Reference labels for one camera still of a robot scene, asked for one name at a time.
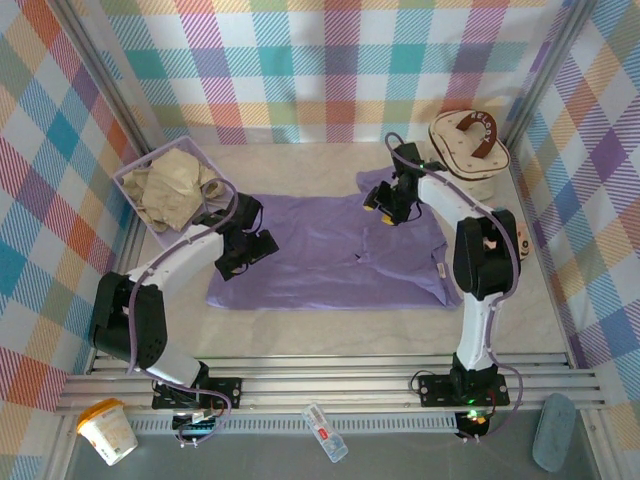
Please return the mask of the purple T-shirt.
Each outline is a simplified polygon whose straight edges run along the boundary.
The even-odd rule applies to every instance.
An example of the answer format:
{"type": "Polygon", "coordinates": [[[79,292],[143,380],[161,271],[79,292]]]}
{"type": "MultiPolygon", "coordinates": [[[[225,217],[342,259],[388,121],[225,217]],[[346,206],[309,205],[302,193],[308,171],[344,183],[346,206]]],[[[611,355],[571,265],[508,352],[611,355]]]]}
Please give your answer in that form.
{"type": "Polygon", "coordinates": [[[391,168],[360,172],[342,197],[260,194],[264,227],[279,249],[225,281],[206,302],[228,310],[456,309],[462,299],[445,259],[447,241],[428,207],[393,227],[363,208],[391,168]]]}

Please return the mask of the beige trousers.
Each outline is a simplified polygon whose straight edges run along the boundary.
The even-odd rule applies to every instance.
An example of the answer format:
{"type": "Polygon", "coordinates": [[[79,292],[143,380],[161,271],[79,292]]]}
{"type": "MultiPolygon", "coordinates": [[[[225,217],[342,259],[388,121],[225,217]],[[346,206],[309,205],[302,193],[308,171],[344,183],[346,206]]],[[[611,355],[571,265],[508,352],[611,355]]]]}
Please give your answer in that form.
{"type": "Polygon", "coordinates": [[[226,185],[218,172],[191,153],[172,148],[123,176],[121,186],[142,220],[157,233],[181,231],[204,205],[222,197],[226,185]]]}

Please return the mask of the lavender plastic basket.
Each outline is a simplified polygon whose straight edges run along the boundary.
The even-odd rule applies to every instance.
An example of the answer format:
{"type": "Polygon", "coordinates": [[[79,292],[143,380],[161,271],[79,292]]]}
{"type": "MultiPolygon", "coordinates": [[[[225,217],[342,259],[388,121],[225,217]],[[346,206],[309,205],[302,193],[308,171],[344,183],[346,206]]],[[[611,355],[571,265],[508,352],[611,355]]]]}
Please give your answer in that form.
{"type": "MultiPolygon", "coordinates": [[[[220,176],[222,175],[222,172],[219,170],[218,166],[215,165],[215,163],[204,153],[204,151],[194,142],[194,140],[192,140],[188,136],[180,137],[180,138],[178,138],[178,139],[176,139],[174,141],[169,142],[168,144],[166,144],[166,145],[164,145],[162,147],[157,148],[156,150],[152,151],[151,153],[149,153],[149,154],[141,157],[140,159],[134,161],[133,163],[121,168],[120,170],[118,170],[113,175],[113,180],[114,180],[116,186],[123,193],[123,195],[125,196],[125,199],[134,208],[135,212],[138,214],[139,217],[140,217],[140,214],[135,209],[133,201],[129,198],[129,196],[125,193],[124,188],[121,186],[121,181],[123,179],[123,176],[126,173],[129,173],[130,171],[132,171],[132,170],[134,170],[136,168],[143,167],[143,166],[149,166],[152,160],[157,159],[160,155],[166,153],[168,150],[170,150],[172,148],[178,148],[178,149],[183,150],[185,152],[191,153],[192,155],[196,156],[199,161],[203,162],[206,166],[209,166],[211,169],[216,170],[220,176]]],[[[213,204],[213,203],[215,203],[217,201],[227,201],[230,198],[231,198],[231,192],[229,191],[229,188],[227,187],[226,193],[222,197],[218,197],[218,198],[216,198],[214,200],[208,200],[208,201],[209,201],[209,203],[213,204]]],[[[181,235],[183,235],[186,232],[187,226],[191,223],[191,221],[194,219],[194,217],[197,214],[203,212],[204,210],[205,210],[205,206],[203,205],[196,212],[196,214],[189,220],[188,224],[181,231],[178,231],[178,232],[176,232],[176,231],[174,231],[172,229],[168,229],[163,233],[157,233],[157,232],[153,231],[151,229],[151,227],[142,220],[141,217],[140,217],[140,219],[151,230],[152,235],[157,239],[158,243],[162,247],[166,248],[170,244],[172,244],[174,241],[176,241],[181,235]]]]}

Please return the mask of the clear plastic labelled packet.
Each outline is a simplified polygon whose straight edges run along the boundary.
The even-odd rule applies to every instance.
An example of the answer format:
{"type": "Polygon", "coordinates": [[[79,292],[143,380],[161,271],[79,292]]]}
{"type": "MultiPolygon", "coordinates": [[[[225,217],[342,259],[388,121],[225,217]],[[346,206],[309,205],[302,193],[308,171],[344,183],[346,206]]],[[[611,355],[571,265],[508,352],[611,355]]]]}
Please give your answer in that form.
{"type": "Polygon", "coordinates": [[[321,407],[310,404],[302,410],[302,416],[331,462],[340,462],[348,454],[348,447],[321,407]]]}

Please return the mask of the white orange yogurt cup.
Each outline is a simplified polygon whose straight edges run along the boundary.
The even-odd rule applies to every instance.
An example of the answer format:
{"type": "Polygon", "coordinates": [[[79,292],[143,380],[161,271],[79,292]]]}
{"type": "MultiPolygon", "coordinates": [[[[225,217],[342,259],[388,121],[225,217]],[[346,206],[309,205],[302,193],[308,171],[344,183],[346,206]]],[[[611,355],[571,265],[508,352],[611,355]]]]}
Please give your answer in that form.
{"type": "Polygon", "coordinates": [[[124,412],[124,403],[108,398],[80,414],[76,432],[83,436],[108,466],[114,466],[138,447],[124,412]]]}

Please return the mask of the blue-grey pouch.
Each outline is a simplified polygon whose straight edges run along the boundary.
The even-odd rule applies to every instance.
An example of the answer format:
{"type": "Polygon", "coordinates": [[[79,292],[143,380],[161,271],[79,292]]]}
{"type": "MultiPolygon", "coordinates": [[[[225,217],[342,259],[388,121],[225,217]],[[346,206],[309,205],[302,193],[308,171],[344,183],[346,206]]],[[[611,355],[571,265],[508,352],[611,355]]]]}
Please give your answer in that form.
{"type": "Polygon", "coordinates": [[[560,393],[551,394],[541,410],[532,445],[532,458],[543,470],[561,470],[572,441],[577,409],[572,400],[560,393]]]}

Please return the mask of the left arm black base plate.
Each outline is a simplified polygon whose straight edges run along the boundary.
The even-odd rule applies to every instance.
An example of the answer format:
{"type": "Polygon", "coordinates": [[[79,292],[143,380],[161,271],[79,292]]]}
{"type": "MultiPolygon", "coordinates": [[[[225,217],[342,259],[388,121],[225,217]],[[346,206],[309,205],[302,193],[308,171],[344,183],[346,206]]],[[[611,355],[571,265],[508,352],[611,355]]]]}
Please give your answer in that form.
{"type": "Polygon", "coordinates": [[[185,388],[175,388],[158,381],[152,382],[153,397],[151,408],[153,410],[220,410],[226,407],[226,396],[231,403],[231,408],[240,406],[242,394],[242,379],[239,377],[206,378],[192,386],[193,392],[185,388]]]}

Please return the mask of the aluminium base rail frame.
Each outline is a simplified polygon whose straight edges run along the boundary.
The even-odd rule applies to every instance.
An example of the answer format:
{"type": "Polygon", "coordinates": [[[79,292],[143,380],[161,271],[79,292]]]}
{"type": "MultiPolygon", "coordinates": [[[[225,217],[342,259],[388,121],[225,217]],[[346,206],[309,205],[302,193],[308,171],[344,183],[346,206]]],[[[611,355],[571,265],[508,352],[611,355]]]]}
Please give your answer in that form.
{"type": "MultiPolygon", "coordinates": [[[[579,409],[605,406],[596,374],[572,368],[563,353],[507,354],[502,360],[517,370],[505,375],[506,384],[510,397],[520,396],[525,409],[540,408],[554,392],[579,409]]],[[[410,377],[418,370],[442,374],[451,366],[448,355],[218,357],[206,362],[214,376],[242,378],[240,414],[292,414],[310,403],[328,413],[417,412],[419,398],[410,391],[410,377]]],[[[57,414],[79,414],[107,398],[122,400],[132,413],[150,412],[150,378],[128,375],[125,367],[98,353],[87,374],[67,379],[57,414]]]]}

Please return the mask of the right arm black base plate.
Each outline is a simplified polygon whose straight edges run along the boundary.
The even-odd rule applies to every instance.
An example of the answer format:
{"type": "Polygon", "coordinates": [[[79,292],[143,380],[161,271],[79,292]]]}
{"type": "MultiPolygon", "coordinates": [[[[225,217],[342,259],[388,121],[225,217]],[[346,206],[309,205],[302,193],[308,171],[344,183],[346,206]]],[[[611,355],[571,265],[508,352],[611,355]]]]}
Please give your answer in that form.
{"type": "Polygon", "coordinates": [[[448,375],[420,375],[417,377],[417,392],[420,404],[429,407],[454,406],[508,406],[509,392],[505,377],[498,374],[489,387],[480,388],[476,393],[460,396],[448,375]]]}

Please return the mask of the aluminium frame post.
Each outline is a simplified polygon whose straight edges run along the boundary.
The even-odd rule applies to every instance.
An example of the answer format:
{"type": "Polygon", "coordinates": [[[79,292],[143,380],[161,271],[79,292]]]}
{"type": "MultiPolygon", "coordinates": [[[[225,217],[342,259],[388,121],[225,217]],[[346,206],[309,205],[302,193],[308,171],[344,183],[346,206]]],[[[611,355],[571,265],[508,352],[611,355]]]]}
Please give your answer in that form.
{"type": "Polygon", "coordinates": [[[46,0],[140,153],[167,142],[100,0],[46,0]]]}
{"type": "Polygon", "coordinates": [[[562,0],[561,8],[547,30],[524,84],[507,114],[501,140],[511,153],[516,151],[536,109],[590,19],[597,2],[598,0],[562,0]]]}

